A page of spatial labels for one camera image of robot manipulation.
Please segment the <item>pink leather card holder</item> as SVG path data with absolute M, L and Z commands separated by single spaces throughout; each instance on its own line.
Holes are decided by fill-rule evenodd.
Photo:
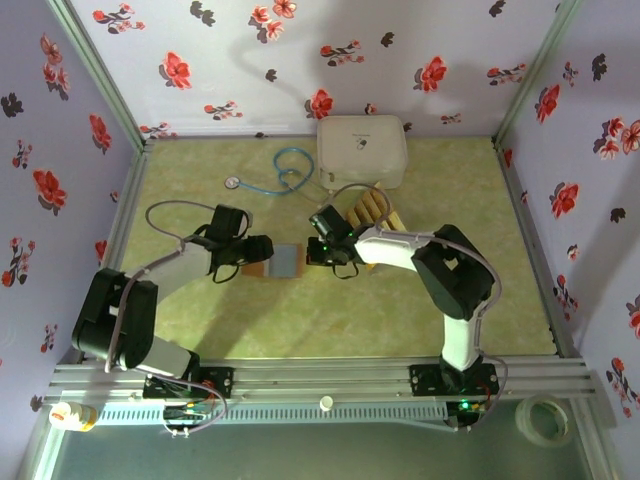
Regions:
M 305 258 L 304 258 L 303 246 L 301 244 L 299 245 L 300 245 L 299 260 L 300 260 L 300 270 L 301 270 L 301 276 L 302 276 L 304 265 L 305 265 Z M 269 259 L 258 262 L 258 263 L 252 263 L 252 264 L 242 266 L 241 274 L 244 276 L 254 277 L 254 278 L 270 278 L 268 276 L 268 271 L 267 271 Z

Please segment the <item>grey blue credit card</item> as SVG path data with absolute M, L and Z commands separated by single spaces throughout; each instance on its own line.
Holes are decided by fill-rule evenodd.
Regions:
M 293 279 L 301 276 L 299 244 L 275 244 L 268 261 L 268 276 L 277 279 Z

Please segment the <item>blue stethoscope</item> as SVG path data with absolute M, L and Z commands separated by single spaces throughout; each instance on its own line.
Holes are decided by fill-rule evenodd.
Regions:
M 301 156 L 307 164 L 305 170 L 294 167 L 285 167 L 281 160 L 289 154 Z M 326 202 L 330 192 L 313 180 L 315 162 L 309 152 L 298 147 L 286 147 L 277 151 L 272 157 L 272 168 L 276 174 L 279 189 L 266 189 L 242 181 L 237 176 L 229 176 L 224 180 L 227 190 L 244 189 L 256 194 L 269 197 L 285 197 L 299 195 L 303 199 L 318 206 Z

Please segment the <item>white zip medicine case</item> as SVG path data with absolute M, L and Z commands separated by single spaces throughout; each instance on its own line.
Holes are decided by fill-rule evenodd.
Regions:
M 316 140 L 318 179 L 328 190 L 352 183 L 395 189 L 404 180 L 408 152 L 396 116 L 327 116 L 318 121 Z

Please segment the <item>white bottle orange cap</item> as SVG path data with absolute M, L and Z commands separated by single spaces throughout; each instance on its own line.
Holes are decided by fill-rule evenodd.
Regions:
M 58 402 L 51 407 L 48 419 L 59 430 L 88 432 L 97 422 L 98 411 L 77 402 Z

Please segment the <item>clear tape roll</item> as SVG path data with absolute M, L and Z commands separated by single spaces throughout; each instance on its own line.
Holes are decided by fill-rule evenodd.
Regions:
M 534 411 L 544 410 L 551 415 L 555 430 L 545 433 L 534 421 Z M 536 394 L 522 400 L 515 411 L 515 422 L 520 433 L 533 445 L 541 448 L 560 448 L 571 442 L 574 435 L 572 415 L 561 399 Z

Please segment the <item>aluminium side rail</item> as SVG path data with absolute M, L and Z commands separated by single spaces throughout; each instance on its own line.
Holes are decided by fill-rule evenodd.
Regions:
M 578 358 L 580 353 L 574 346 L 573 338 L 568 331 L 564 311 L 552 291 L 556 286 L 555 277 L 549 268 L 529 205 L 523 203 L 520 197 L 524 189 L 514 167 L 507 166 L 502 145 L 494 137 L 491 138 L 491 141 L 521 231 L 548 329 L 555 345 L 556 355 L 563 358 Z
M 94 274 L 102 267 L 118 269 L 124 265 L 147 167 L 148 153 L 141 150 L 128 159 L 121 198 L 114 206 L 102 208 L 84 200 L 70 217 L 72 223 L 65 231 L 71 235 L 67 266 L 72 276 L 56 281 L 67 295 L 56 308 L 61 315 L 60 364 L 77 363 L 82 357 L 71 345 L 71 332 Z

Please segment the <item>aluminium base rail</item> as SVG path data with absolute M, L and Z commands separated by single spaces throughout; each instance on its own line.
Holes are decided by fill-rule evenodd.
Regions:
M 235 370 L 234 403 L 338 403 L 523 399 L 535 394 L 589 398 L 597 383 L 579 358 L 508 356 L 494 364 L 499 391 L 487 396 L 413 396 L 409 367 L 435 358 L 246 359 L 210 362 Z

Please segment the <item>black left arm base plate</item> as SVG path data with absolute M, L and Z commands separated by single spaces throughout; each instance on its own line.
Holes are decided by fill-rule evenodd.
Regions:
M 234 369 L 231 367 L 202 367 L 189 373 L 183 381 L 190 381 L 217 390 L 225 399 L 231 398 L 234 384 Z M 182 400 L 208 399 L 214 397 L 208 390 L 185 386 L 157 376 L 148 376 L 143 386 L 144 399 Z

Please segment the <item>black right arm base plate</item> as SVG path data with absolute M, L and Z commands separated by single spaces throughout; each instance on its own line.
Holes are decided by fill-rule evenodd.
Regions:
M 499 391 L 496 369 L 482 363 L 460 372 L 440 364 L 417 364 L 409 367 L 413 396 L 487 396 Z

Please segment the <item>aluminium corner post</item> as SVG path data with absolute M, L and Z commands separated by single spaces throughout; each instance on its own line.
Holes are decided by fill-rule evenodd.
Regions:
M 94 41 L 84 27 L 75 7 L 70 0 L 45 0 L 45 2 L 65 31 L 80 60 L 100 90 L 120 127 L 126 133 L 130 143 L 137 151 L 142 152 L 145 149 L 146 141 L 139 132 L 134 116 L 121 95 Z
M 498 130 L 492 136 L 492 144 L 495 148 L 501 144 L 509 129 L 516 122 L 516 117 L 523 108 L 527 95 L 533 89 L 536 79 L 545 68 L 546 63 L 552 56 L 554 50 L 561 43 L 569 25 L 583 2 L 584 0 L 560 0 L 558 2 L 553 22 L 545 34 L 531 65 L 527 68 L 524 79 L 518 87 L 515 97 L 509 104 L 509 108 L 507 109 Z

